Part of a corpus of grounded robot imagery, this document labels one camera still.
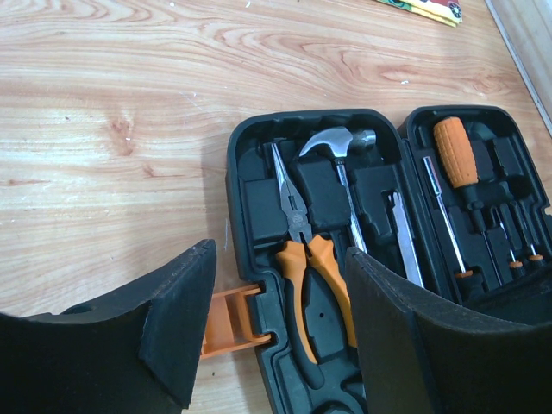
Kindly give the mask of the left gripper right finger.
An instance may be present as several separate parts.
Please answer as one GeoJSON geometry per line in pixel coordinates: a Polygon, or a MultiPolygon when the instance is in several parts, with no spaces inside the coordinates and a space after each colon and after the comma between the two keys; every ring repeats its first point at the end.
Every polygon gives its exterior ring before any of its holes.
{"type": "Polygon", "coordinates": [[[551,269],[462,306],[346,256],[371,413],[548,413],[551,269]]]}

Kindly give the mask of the yellow car print cloth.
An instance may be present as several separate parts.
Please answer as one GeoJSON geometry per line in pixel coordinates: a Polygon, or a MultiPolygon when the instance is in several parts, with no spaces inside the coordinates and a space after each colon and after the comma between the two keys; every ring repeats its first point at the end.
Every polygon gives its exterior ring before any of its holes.
{"type": "Polygon", "coordinates": [[[460,2],[456,0],[379,0],[379,2],[427,17],[450,27],[457,27],[462,23],[460,2]]]}

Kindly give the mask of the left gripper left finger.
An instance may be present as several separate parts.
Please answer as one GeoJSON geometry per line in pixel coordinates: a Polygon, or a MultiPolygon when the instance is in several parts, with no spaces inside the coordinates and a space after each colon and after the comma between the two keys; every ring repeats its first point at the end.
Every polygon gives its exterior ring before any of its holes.
{"type": "Polygon", "coordinates": [[[4,413],[179,413],[196,379],[216,244],[58,315],[1,316],[4,413]]]}

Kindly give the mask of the small black precision screwdriver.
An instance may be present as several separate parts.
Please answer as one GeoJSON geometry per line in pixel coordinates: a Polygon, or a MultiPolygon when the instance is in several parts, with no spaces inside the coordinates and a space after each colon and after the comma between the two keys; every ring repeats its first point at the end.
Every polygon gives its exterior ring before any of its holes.
{"type": "Polygon", "coordinates": [[[516,211],[516,218],[518,220],[518,224],[520,227],[520,232],[522,234],[522,239],[524,241],[524,245],[527,247],[529,251],[528,259],[532,265],[535,265],[537,267],[542,267],[544,265],[544,258],[541,254],[539,254],[536,251],[536,247],[533,240],[533,235],[530,232],[530,228],[528,227],[528,224],[525,220],[524,213],[519,206],[519,203],[514,202],[513,208],[516,211]]]}

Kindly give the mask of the black plastic tool case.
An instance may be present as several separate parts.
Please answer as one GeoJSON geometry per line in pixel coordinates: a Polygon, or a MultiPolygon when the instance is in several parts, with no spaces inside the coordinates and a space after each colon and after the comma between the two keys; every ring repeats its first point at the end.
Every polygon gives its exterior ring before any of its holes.
{"type": "Polygon", "coordinates": [[[271,408],[276,413],[371,413],[367,409],[358,342],[355,348],[348,345],[336,299],[322,276],[311,267],[304,279],[304,320],[324,382],[322,387],[313,389],[302,378],[289,343],[285,279],[276,259],[289,235],[280,207],[270,148],[273,142],[305,202],[312,233],[334,243],[336,261],[348,289],[346,256],[349,249],[358,248],[349,233],[346,191],[323,147],[299,156],[315,133],[334,127],[346,127],[352,133],[363,129],[376,133],[372,146],[348,151],[345,166],[368,249],[363,253],[393,273],[409,281],[391,211],[389,196],[394,191],[403,199],[425,290],[466,306],[518,280],[512,278],[508,244],[493,214],[495,207],[503,215],[517,259],[524,263],[522,277],[541,268],[528,259],[514,202],[519,203],[536,251],[544,258],[542,267],[551,269],[549,201],[517,124],[500,108],[421,107],[413,110],[399,127],[375,110],[360,109],[282,112],[247,119],[229,138],[229,215],[240,276],[262,289],[251,301],[251,312],[254,331],[272,334],[272,340],[259,348],[257,357],[271,408]],[[479,177],[474,186],[474,204],[481,207],[503,285],[498,283],[482,235],[474,229],[466,200],[461,190],[450,184],[436,147],[433,128],[450,116],[461,119],[474,151],[479,177]],[[481,281],[484,293],[476,299],[464,301],[458,289],[458,264],[423,164],[424,156],[432,159],[465,267],[481,281]]]}

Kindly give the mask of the wooden clothes rack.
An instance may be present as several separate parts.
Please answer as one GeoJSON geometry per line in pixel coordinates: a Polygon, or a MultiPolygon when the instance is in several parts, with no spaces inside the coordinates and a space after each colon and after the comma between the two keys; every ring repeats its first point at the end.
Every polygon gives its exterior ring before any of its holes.
{"type": "Polygon", "coordinates": [[[547,129],[551,129],[551,2],[486,3],[547,129]]]}

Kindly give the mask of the orange handled screwdriver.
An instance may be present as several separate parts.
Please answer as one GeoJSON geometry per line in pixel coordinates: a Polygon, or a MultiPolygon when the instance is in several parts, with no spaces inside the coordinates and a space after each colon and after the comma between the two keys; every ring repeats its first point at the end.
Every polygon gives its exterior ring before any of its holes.
{"type": "Polygon", "coordinates": [[[504,281],[500,275],[498,264],[492,257],[491,245],[487,237],[487,228],[480,212],[481,207],[475,203],[474,186],[479,182],[474,151],[467,131],[457,116],[450,116],[439,121],[433,128],[436,147],[441,158],[448,180],[454,189],[460,189],[466,200],[467,210],[474,229],[481,234],[499,285],[504,281]]]}

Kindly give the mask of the claw hammer black grip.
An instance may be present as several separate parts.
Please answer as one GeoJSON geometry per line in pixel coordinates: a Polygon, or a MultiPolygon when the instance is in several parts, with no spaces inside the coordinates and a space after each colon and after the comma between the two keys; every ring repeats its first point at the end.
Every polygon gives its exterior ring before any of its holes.
{"type": "Polygon", "coordinates": [[[362,252],[368,249],[361,233],[361,226],[355,211],[354,201],[348,183],[345,160],[349,150],[361,151],[376,142],[376,133],[372,129],[363,129],[352,133],[346,127],[334,127],[315,133],[303,146],[299,153],[303,157],[316,147],[323,147],[329,154],[336,169],[337,177],[344,187],[350,208],[349,233],[352,243],[362,252]]]}

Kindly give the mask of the orange needle nose pliers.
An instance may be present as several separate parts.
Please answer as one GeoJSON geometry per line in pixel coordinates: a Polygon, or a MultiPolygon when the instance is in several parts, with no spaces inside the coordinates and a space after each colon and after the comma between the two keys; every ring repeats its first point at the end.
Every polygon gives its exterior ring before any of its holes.
{"type": "Polygon", "coordinates": [[[271,143],[281,210],[287,220],[289,239],[276,259],[285,279],[285,323],[291,351],[302,378],[313,389],[322,387],[324,379],[317,356],[311,346],[304,320],[304,279],[309,267],[316,270],[332,291],[342,314],[348,345],[357,346],[351,303],[346,282],[341,276],[334,243],[312,233],[308,209],[290,178],[278,145],[271,143]]]}

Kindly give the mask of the black handled screwdriver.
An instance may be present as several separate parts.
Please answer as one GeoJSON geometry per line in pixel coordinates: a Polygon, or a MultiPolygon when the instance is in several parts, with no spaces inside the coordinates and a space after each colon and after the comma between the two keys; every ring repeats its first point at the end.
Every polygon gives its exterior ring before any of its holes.
{"type": "Polygon", "coordinates": [[[459,248],[455,232],[449,220],[449,214],[442,200],[442,187],[436,175],[436,170],[433,166],[431,157],[424,156],[423,164],[425,166],[425,170],[427,172],[432,191],[441,212],[442,220],[444,221],[446,230],[448,232],[448,237],[454,250],[455,258],[458,264],[458,272],[455,274],[455,280],[461,293],[461,297],[464,301],[476,299],[484,293],[481,281],[473,270],[466,269],[465,267],[465,263],[461,255],[461,250],[459,248]]]}

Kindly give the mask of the orange case latch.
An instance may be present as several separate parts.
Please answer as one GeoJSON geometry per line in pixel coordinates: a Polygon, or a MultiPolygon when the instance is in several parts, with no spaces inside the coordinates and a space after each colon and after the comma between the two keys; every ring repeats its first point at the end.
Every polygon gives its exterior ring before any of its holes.
{"type": "Polygon", "coordinates": [[[212,295],[200,359],[233,353],[269,343],[272,334],[254,332],[249,303],[262,293],[259,285],[245,285],[212,295]]]}

